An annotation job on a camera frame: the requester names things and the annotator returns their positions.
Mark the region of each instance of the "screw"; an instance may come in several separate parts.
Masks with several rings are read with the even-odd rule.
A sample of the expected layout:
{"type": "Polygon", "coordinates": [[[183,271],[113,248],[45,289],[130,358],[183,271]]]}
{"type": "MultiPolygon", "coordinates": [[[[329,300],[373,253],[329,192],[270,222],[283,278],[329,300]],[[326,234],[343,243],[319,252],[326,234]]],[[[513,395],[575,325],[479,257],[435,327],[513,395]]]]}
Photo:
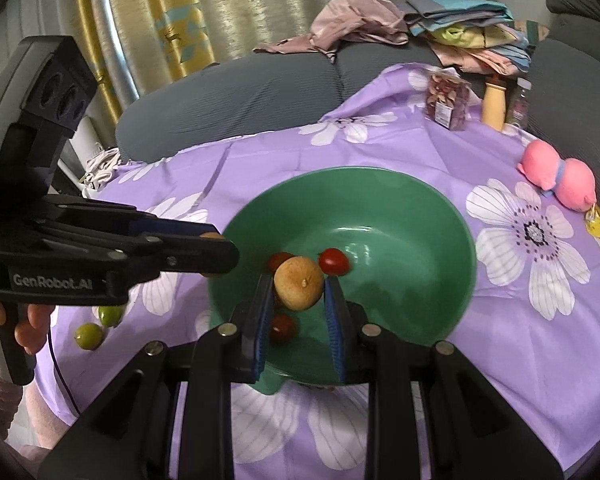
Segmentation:
{"type": "Polygon", "coordinates": [[[144,352],[151,356],[161,354],[163,350],[164,344],[160,341],[151,341],[144,346],[144,352]]]}
{"type": "Polygon", "coordinates": [[[442,355],[451,355],[456,349],[449,341],[438,341],[436,343],[436,352],[442,355]]]}
{"type": "Polygon", "coordinates": [[[233,323],[222,323],[222,325],[218,327],[218,332],[220,335],[227,337],[238,332],[238,327],[233,323]]]}
{"type": "Polygon", "coordinates": [[[362,327],[362,333],[369,337],[377,337],[382,332],[382,329],[378,325],[373,323],[367,323],[362,327]]]}
{"type": "Polygon", "coordinates": [[[107,256],[112,260],[124,260],[126,258],[126,254],[117,249],[115,251],[109,251],[107,256]]]}

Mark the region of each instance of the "green bowl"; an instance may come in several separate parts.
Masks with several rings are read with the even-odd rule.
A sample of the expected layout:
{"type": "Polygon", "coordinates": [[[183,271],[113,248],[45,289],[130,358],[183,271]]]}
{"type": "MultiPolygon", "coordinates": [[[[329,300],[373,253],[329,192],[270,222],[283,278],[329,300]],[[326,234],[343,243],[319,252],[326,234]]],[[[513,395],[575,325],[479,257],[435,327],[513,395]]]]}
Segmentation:
{"type": "MultiPolygon", "coordinates": [[[[352,270],[341,277],[345,297],[369,319],[423,345],[456,326],[475,285],[475,247],[459,212],[416,178],[379,168],[333,168],[287,180],[249,202],[224,231],[240,263],[209,280],[212,326],[250,298],[267,259],[288,251],[317,260],[337,247],[352,270]]],[[[322,300],[289,312],[299,335],[271,346],[256,389],[272,394],[285,380],[338,384],[322,300]]]]}

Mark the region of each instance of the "stuffed animal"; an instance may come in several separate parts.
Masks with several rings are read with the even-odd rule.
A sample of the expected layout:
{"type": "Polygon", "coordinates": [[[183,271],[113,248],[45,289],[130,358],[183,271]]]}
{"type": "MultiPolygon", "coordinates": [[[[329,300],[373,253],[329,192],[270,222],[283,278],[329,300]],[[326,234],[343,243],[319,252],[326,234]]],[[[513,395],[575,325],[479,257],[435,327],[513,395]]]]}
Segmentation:
{"type": "Polygon", "coordinates": [[[518,171],[568,209],[585,212],[596,203],[596,179],[589,167],[577,158],[562,160],[544,140],[529,143],[518,171]]]}

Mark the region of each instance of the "bottle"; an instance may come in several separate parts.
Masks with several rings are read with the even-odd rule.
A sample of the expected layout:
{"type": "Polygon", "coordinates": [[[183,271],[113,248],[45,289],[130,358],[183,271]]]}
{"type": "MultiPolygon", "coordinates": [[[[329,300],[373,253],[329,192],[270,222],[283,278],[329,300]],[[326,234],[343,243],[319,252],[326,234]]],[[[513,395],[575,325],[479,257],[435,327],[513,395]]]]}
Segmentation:
{"type": "Polygon", "coordinates": [[[526,79],[518,78],[518,87],[516,88],[511,102],[509,104],[509,110],[507,111],[507,118],[505,122],[511,124],[521,130],[526,129],[527,116],[526,111],[529,108],[529,91],[531,90],[531,83],[526,79]]]}
{"type": "Polygon", "coordinates": [[[496,76],[487,82],[482,100],[482,122],[499,132],[504,126],[507,111],[505,92],[506,88],[500,84],[500,79],[496,76]]]}

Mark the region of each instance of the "pile of clothes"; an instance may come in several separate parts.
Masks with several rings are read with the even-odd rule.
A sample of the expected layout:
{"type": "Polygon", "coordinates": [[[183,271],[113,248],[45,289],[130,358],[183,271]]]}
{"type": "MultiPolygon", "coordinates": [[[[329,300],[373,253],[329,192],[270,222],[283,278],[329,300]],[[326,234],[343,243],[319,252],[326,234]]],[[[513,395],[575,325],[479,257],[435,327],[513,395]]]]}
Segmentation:
{"type": "Polygon", "coordinates": [[[487,0],[331,0],[307,34],[261,44],[256,52],[320,52],[331,62],[341,41],[402,45],[426,38],[443,66],[517,76],[528,71],[526,34],[504,4],[487,0]]]}
{"type": "Polygon", "coordinates": [[[398,4],[412,36],[429,40],[443,66],[515,76],[531,62],[526,35],[507,6],[487,0],[405,0],[398,4]]]}

